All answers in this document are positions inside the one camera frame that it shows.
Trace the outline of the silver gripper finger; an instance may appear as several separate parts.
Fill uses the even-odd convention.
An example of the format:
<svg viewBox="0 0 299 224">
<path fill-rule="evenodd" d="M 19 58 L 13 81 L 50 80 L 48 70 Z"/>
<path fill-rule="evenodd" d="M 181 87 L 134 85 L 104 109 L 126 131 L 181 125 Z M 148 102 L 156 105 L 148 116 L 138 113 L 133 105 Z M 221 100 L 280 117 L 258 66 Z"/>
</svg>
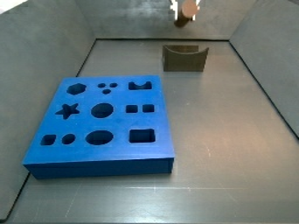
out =
<svg viewBox="0 0 299 224">
<path fill-rule="evenodd" d="M 176 0 L 169 0 L 169 2 L 170 2 L 169 9 L 173 11 L 173 16 L 177 17 L 178 3 Z"/>
<path fill-rule="evenodd" d="M 200 11 L 200 2 L 201 2 L 201 0 L 194 0 L 194 4 L 196 4 L 196 12 L 194 12 L 194 14 L 192 15 L 190 21 L 194 21 L 194 19 L 196 19 L 196 14 L 197 14 L 197 12 Z"/>
</svg>

